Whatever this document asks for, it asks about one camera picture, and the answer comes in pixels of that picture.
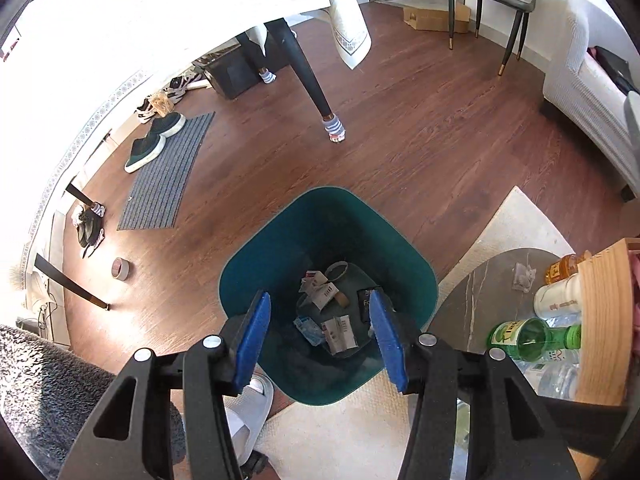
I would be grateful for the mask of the red SanDisk cardboard package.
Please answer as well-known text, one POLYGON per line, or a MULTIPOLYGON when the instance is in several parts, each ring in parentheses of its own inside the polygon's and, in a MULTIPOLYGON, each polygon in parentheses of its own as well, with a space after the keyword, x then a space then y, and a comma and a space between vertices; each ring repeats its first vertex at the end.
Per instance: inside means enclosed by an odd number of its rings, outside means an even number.
POLYGON ((348 315, 330 318, 321 324, 321 329, 332 356, 358 348, 348 315))

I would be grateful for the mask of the blue white tissue pack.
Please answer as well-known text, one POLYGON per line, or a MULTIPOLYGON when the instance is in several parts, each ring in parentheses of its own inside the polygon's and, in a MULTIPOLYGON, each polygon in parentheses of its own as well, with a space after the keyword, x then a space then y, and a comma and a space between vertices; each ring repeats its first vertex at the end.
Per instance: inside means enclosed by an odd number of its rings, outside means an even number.
POLYGON ((294 320, 294 326, 313 347, 321 346, 326 342, 322 328, 309 316, 299 315, 294 320))

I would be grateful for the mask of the brown tape roll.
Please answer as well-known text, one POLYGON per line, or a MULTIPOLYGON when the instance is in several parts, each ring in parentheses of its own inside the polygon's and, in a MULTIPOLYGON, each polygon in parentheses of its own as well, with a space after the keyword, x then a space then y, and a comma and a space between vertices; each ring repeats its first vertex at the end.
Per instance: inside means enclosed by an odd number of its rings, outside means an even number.
POLYGON ((329 282, 337 283, 346 276, 348 270, 349 264, 347 261, 337 261, 330 264, 326 268, 326 272, 324 272, 324 275, 329 282))

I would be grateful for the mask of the white cardboard box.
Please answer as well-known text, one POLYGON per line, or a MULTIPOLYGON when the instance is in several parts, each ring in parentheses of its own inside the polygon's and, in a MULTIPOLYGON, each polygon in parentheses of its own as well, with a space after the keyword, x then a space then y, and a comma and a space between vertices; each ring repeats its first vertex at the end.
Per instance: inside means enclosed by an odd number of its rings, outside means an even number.
POLYGON ((312 304, 321 311, 340 290, 321 271, 307 271, 298 291, 303 295, 302 304, 312 304))

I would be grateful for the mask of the dark green trash bin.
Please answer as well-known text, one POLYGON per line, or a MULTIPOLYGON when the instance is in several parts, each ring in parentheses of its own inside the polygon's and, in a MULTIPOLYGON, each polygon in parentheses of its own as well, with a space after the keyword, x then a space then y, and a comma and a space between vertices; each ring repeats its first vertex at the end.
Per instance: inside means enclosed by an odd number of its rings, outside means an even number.
POLYGON ((324 186, 298 196, 227 262, 218 292, 228 316, 268 292, 271 316, 258 364, 292 400, 326 405, 383 367, 369 294, 422 327, 435 311, 431 265, 358 196, 324 186))

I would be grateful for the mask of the white slipper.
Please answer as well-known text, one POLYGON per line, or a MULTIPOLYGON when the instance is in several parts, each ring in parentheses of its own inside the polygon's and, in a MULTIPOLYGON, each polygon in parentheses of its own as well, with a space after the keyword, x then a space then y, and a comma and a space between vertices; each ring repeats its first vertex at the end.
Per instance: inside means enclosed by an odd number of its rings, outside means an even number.
POLYGON ((236 460, 244 466, 250 459, 273 402, 273 383, 255 374, 239 396, 224 398, 228 426, 236 460))

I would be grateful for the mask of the green glass bottle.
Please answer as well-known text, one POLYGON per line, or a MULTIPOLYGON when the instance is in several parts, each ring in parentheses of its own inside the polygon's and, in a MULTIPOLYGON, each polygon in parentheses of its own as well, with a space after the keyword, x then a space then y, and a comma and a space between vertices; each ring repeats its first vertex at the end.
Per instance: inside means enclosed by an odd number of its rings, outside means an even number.
POLYGON ((550 327, 541 318, 503 322, 487 337, 487 348, 501 349, 520 362, 578 363, 582 326, 550 327))

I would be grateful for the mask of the tape roll on floor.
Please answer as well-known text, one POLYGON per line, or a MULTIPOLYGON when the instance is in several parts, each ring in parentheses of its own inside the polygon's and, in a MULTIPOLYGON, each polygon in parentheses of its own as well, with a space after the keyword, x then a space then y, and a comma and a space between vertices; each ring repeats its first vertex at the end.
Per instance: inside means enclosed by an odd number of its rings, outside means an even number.
POLYGON ((130 262, 124 258, 117 257, 111 267, 112 278, 124 282, 128 278, 130 270, 130 262))

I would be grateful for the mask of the grey striped floor mat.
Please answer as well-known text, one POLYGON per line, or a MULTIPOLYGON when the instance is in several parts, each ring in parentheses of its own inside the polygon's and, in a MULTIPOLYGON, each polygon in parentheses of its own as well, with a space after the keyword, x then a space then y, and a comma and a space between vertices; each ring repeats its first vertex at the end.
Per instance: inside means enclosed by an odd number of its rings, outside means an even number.
POLYGON ((215 113, 186 120, 156 159, 136 172, 117 229, 158 230, 175 226, 186 182, 215 113))

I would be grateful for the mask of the white plastic bottle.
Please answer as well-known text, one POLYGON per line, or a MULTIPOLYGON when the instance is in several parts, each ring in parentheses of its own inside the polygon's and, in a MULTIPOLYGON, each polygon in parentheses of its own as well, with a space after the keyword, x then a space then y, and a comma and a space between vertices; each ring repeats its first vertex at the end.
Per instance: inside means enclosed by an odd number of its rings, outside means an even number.
POLYGON ((544 285, 534 296, 534 312, 538 318, 545 320, 581 314, 583 304, 582 284, 578 274, 544 285))

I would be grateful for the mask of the clear water bottle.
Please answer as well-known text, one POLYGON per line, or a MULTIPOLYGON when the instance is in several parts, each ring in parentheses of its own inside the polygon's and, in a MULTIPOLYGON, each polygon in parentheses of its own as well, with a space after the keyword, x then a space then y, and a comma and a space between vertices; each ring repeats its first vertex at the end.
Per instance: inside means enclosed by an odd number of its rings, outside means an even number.
POLYGON ((552 352, 551 360, 521 362, 518 368, 538 396, 573 401, 578 388, 580 351, 552 352))

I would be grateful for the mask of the amber glass bottle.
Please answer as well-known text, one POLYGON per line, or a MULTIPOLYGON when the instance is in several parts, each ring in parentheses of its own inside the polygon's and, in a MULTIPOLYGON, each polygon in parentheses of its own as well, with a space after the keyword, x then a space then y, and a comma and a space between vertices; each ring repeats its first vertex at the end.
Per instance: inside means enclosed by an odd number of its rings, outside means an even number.
POLYGON ((566 280, 578 273, 578 264, 589 259, 591 252, 586 250, 581 255, 569 254, 550 264, 544 271, 544 284, 551 285, 566 280))

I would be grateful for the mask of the dark green sneaker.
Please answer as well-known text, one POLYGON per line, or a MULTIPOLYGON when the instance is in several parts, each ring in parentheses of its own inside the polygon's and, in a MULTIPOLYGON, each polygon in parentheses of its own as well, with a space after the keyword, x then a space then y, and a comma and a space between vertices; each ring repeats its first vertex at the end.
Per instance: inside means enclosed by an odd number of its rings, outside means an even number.
POLYGON ((171 112, 164 117, 155 118, 152 121, 150 133, 153 136, 169 138, 178 133, 186 124, 186 118, 178 112, 171 112))
POLYGON ((165 147, 166 139, 156 133, 148 133, 144 138, 134 140, 131 152, 124 166, 127 174, 133 174, 152 162, 165 147))

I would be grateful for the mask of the wooden shelf board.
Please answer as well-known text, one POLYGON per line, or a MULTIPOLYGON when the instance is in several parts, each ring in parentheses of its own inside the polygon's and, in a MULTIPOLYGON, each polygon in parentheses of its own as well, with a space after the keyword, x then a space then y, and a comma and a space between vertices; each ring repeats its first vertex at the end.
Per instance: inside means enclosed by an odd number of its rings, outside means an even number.
POLYGON ((576 400, 600 405, 623 403, 632 344, 629 256, 636 238, 622 238, 578 264, 582 291, 582 355, 576 400))

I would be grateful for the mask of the black table leg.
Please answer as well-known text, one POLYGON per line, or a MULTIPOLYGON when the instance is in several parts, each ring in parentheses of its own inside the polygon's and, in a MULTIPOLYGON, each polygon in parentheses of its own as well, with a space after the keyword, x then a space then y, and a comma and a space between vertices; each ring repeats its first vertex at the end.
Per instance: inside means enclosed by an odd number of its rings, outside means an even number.
POLYGON ((317 107, 329 140, 333 143, 343 142, 346 139, 346 130, 340 118, 333 113, 318 79, 288 23, 284 18, 278 18, 267 22, 266 29, 282 53, 288 58, 294 73, 307 91, 311 101, 314 102, 314 106, 317 107))

